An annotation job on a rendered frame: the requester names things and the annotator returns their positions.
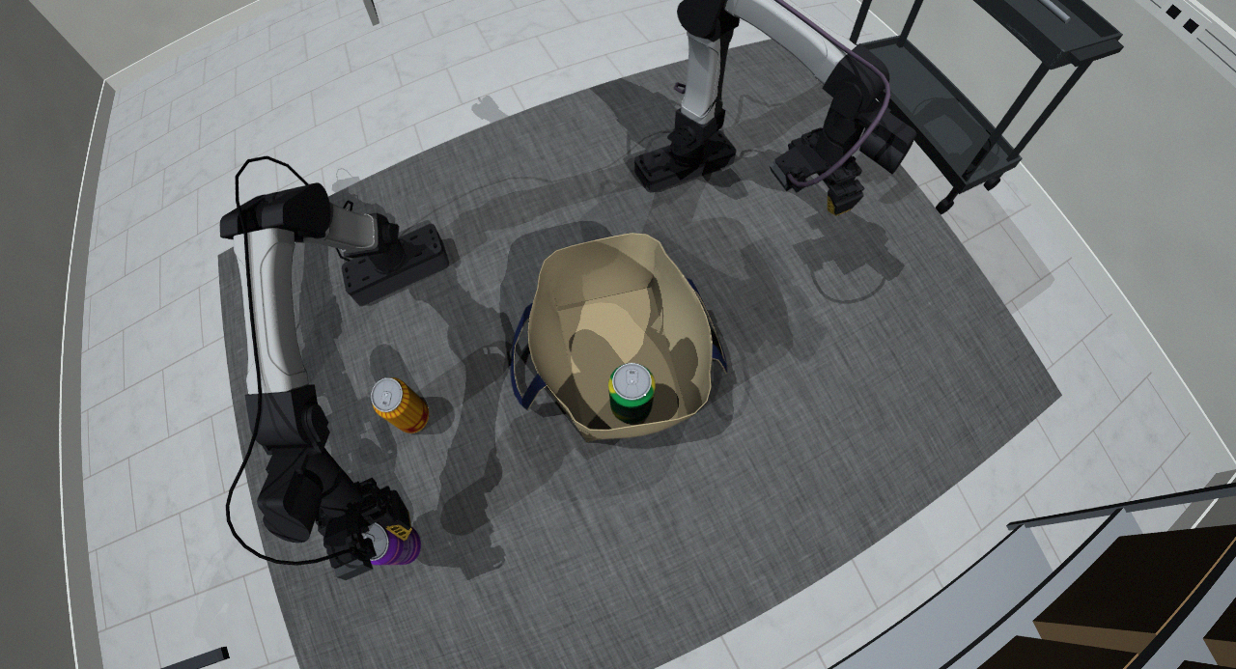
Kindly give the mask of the beige canvas tote bag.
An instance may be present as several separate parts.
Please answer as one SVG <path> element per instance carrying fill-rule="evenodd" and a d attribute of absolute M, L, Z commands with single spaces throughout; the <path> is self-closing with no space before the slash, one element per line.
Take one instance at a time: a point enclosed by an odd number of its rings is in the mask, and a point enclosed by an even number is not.
<path fill-rule="evenodd" d="M 557 307 L 650 287 L 688 415 L 616 429 L 588 429 L 582 425 L 578 412 Z M 644 234 L 592 239 L 556 250 L 544 260 L 534 302 L 522 312 L 520 325 L 514 333 L 510 380 L 515 398 L 528 411 L 546 387 L 562 411 L 569 413 L 586 443 L 654 434 L 688 419 L 708 401 L 712 359 L 727 373 L 727 359 L 718 335 L 716 341 L 722 352 L 712 343 L 708 319 L 711 325 L 714 322 L 711 317 L 707 319 L 705 302 L 698 296 L 696 284 L 672 263 L 660 241 Z M 528 343 L 536 376 L 523 396 L 515 378 L 514 355 L 528 319 Z"/>

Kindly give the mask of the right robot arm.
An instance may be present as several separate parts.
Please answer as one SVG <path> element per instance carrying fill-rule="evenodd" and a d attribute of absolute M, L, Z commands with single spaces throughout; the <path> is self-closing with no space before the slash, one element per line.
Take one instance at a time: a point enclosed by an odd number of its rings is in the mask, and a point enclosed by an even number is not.
<path fill-rule="evenodd" d="M 308 383 L 297 347 L 292 294 L 295 242 L 345 249 L 344 257 L 353 257 L 344 263 L 349 296 L 444 252 L 434 224 L 397 239 L 399 225 L 388 223 L 387 216 L 356 214 L 329 203 L 325 188 L 311 183 L 243 203 L 241 211 L 247 232 L 241 226 L 239 208 L 220 220 L 220 237 L 234 239 L 241 273 L 248 352 L 248 394 L 243 394 L 243 399 L 250 429 L 253 434 L 261 398 L 260 432 L 255 440 L 272 455 L 257 505 L 265 514 L 267 531 L 290 543 L 309 539 L 323 493 L 332 488 L 340 471 L 324 449 L 330 434 L 328 419 L 318 406 L 315 385 Z M 328 555 L 351 550 L 328 559 L 336 577 L 344 580 L 375 570 L 370 560 L 377 556 L 375 542 L 363 539 L 358 522 L 361 508 L 357 506 L 349 514 L 332 516 L 326 523 Z M 361 558 L 356 559 L 353 553 Z"/>

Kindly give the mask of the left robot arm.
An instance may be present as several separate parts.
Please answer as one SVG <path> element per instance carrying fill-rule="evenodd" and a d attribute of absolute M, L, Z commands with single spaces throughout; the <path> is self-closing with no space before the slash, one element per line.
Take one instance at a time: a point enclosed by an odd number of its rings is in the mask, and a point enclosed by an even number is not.
<path fill-rule="evenodd" d="M 890 82 L 883 59 L 861 43 L 853 45 L 852 40 L 831 31 L 790 0 L 684 0 L 677 6 L 677 19 L 688 36 L 686 92 L 684 105 L 675 114 L 674 132 L 667 135 L 671 145 L 634 160 L 649 184 L 734 157 L 735 147 L 722 132 L 726 116 L 722 84 L 728 47 L 739 19 L 768 33 L 823 83 L 822 89 L 832 96 L 823 129 L 838 143 L 857 143 L 883 109 L 883 103 L 878 101 L 885 89 L 883 79 L 840 45 L 878 67 Z M 890 108 L 885 110 L 883 120 L 859 150 L 892 176 L 913 146 L 915 129 L 890 111 Z M 802 189 L 794 183 L 790 185 L 786 176 L 806 183 L 807 177 L 828 169 L 831 164 L 819 157 L 813 143 L 790 148 L 770 163 L 772 176 L 785 190 Z"/>

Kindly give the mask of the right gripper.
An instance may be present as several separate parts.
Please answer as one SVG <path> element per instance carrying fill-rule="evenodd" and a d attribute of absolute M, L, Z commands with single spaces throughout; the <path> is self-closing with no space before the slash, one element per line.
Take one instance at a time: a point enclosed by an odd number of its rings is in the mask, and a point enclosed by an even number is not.
<path fill-rule="evenodd" d="M 321 507 L 315 516 L 315 524 L 323 535 L 323 547 L 325 547 L 328 521 L 332 516 L 349 514 L 349 511 L 357 506 L 361 508 L 358 529 L 378 522 L 379 526 L 403 540 L 413 531 L 405 502 L 400 500 L 397 491 L 391 491 L 389 486 L 377 488 L 375 477 L 370 477 L 363 484 L 353 484 L 351 477 L 345 474 L 344 467 L 340 467 L 332 488 L 328 488 L 323 493 Z"/>

